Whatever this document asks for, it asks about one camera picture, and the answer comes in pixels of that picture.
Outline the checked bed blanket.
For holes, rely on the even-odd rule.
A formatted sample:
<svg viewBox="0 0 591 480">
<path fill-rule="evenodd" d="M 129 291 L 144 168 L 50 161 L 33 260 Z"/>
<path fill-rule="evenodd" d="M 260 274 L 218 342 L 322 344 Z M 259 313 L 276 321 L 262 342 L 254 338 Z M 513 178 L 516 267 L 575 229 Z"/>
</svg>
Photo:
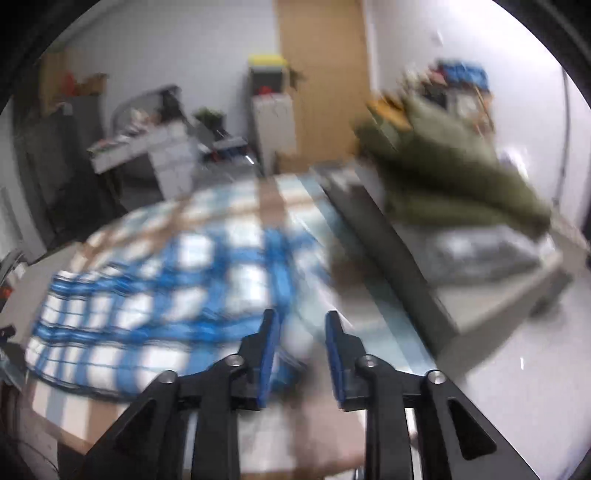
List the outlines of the checked bed blanket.
<svg viewBox="0 0 591 480">
<path fill-rule="evenodd" d="M 239 421 L 249 475 L 322 478 L 363 464 L 365 417 L 329 384 L 325 314 L 407 372 L 432 358 L 398 292 L 318 181 L 280 175 L 126 214 L 51 276 L 28 335 L 28 402 L 86 451 L 160 372 L 192 374 L 280 318 L 273 397 Z"/>
</svg>

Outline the stacked shoe boxes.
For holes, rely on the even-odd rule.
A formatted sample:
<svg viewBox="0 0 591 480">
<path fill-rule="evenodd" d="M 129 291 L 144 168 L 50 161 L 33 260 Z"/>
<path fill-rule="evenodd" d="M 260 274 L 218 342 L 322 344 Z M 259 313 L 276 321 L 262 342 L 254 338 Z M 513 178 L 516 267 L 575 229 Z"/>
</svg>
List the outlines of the stacked shoe boxes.
<svg viewBox="0 0 591 480">
<path fill-rule="evenodd" d="M 249 86 L 252 96 L 283 93 L 288 63 L 280 54 L 249 56 Z"/>
</svg>

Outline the cardboard box on refrigerator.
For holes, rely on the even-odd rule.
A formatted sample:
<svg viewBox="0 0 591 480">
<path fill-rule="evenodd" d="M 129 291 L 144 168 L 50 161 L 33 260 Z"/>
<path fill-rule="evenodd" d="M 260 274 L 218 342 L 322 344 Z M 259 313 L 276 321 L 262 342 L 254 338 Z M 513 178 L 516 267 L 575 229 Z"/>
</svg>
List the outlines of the cardboard box on refrigerator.
<svg viewBox="0 0 591 480">
<path fill-rule="evenodd" d="M 78 92 L 81 96 L 102 95 L 106 90 L 108 75 L 97 73 L 84 79 L 78 84 Z"/>
</svg>

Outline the black refrigerator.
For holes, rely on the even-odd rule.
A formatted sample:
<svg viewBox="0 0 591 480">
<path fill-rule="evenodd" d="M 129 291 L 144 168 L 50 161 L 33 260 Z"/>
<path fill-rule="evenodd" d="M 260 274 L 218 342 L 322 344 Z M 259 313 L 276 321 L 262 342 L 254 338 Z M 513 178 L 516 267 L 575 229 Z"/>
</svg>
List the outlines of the black refrigerator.
<svg viewBox="0 0 591 480">
<path fill-rule="evenodd" d="M 116 217 L 88 151 L 104 138 L 97 96 L 68 97 L 47 116 L 16 104 L 12 120 L 19 177 L 45 247 L 81 241 Z"/>
</svg>

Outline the white desk with drawers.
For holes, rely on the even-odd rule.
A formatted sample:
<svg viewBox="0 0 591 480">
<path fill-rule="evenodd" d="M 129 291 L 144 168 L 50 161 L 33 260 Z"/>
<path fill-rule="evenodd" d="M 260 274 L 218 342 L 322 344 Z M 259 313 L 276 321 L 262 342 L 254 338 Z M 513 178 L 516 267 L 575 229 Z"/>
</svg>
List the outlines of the white desk with drawers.
<svg viewBox="0 0 591 480">
<path fill-rule="evenodd" d="M 197 167 L 197 138 L 183 121 L 151 128 L 146 133 L 93 154 L 91 164 L 97 174 L 147 156 L 165 200 L 187 195 L 192 191 Z"/>
</svg>

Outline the blue plaid flannel shirt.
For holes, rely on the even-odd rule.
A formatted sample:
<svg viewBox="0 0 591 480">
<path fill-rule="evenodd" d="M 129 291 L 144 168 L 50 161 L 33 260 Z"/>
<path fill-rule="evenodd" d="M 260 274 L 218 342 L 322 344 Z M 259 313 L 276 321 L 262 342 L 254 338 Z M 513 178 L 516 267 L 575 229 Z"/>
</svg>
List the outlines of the blue plaid flannel shirt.
<svg viewBox="0 0 591 480">
<path fill-rule="evenodd" d="M 181 233 L 51 279 L 25 348 L 31 374 L 76 393 L 130 399 L 171 370 L 206 370 L 255 334 L 266 310 L 311 330 L 331 276 L 304 230 Z"/>
</svg>

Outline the wooden door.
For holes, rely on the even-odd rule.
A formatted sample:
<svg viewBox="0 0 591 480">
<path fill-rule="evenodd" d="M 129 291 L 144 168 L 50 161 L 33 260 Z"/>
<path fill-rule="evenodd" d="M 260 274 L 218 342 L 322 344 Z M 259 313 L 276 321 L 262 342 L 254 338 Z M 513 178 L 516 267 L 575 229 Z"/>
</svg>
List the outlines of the wooden door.
<svg viewBox="0 0 591 480">
<path fill-rule="evenodd" d="M 361 1 L 276 1 L 290 67 L 297 151 L 321 161 L 353 153 L 353 125 L 369 116 L 370 73 Z"/>
</svg>

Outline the wooden shoe rack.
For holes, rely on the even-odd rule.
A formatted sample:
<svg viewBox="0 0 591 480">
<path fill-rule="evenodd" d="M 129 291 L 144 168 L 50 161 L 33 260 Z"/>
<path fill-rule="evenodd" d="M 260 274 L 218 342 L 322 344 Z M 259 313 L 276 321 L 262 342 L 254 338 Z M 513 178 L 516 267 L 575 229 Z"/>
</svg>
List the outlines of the wooden shoe rack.
<svg viewBox="0 0 591 480">
<path fill-rule="evenodd" d="M 410 66 L 403 72 L 402 85 L 467 122 L 481 136 L 496 134 L 489 76 L 480 64 L 437 59 L 425 70 Z"/>
</svg>

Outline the olive green folded jacket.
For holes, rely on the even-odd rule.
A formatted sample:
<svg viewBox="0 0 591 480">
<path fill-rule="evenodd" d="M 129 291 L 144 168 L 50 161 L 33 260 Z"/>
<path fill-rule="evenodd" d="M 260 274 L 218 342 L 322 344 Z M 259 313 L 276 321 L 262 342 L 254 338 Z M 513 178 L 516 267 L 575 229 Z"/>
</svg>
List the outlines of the olive green folded jacket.
<svg viewBox="0 0 591 480">
<path fill-rule="evenodd" d="M 394 222 L 424 227 L 506 225 L 545 235 L 552 211 L 462 119 L 421 96 L 372 99 L 353 131 L 374 165 Z"/>
</svg>

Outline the cardboard box on floor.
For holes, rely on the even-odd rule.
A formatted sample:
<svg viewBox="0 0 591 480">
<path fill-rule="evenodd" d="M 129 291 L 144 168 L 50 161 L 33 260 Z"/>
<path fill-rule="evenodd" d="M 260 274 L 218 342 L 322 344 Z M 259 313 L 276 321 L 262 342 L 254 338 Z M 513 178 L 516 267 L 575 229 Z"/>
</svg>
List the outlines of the cardboard box on floor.
<svg viewBox="0 0 591 480">
<path fill-rule="evenodd" d="M 304 174 L 310 171 L 317 161 L 301 154 L 276 153 L 277 174 Z"/>
</svg>

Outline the black red shoe box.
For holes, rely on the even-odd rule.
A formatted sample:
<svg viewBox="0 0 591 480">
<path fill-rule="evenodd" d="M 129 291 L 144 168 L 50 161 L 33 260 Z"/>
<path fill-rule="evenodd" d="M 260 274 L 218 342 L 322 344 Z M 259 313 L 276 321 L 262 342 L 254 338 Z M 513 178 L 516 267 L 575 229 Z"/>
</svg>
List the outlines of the black red shoe box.
<svg viewBox="0 0 591 480">
<path fill-rule="evenodd" d="M 253 163 L 252 150 L 249 143 L 242 137 L 226 137 L 214 141 L 211 147 L 204 153 L 202 160 L 205 163 L 218 162 L 249 162 Z"/>
</svg>

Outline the grey padded bench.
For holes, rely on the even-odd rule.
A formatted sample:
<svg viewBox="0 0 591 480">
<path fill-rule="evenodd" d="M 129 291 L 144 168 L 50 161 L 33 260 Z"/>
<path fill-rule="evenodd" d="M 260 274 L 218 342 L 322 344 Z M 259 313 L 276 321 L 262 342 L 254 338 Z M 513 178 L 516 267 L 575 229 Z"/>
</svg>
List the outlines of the grey padded bench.
<svg viewBox="0 0 591 480">
<path fill-rule="evenodd" d="M 403 225 L 388 219 L 373 172 L 335 162 L 313 171 L 401 303 L 437 339 L 513 326 L 552 307 L 573 280 L 551 235 L 532 241 L 505 225 Z"/>
</svg>

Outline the white narrow cabinet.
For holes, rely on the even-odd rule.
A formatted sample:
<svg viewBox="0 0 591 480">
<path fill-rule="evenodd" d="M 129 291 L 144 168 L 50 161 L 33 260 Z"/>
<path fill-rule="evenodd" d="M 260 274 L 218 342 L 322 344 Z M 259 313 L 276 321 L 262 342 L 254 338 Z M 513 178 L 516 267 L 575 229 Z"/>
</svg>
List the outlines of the white narrow cabinet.
<svg viewBox="0 0 591 480">
<path fill-rule="evenodd" d="M 270 176 L 276 171 L 278 153 L 297 153 L 293 100 L 288 94 L 254 96 L 252 114 L 263 174 Z"/>
</svg>

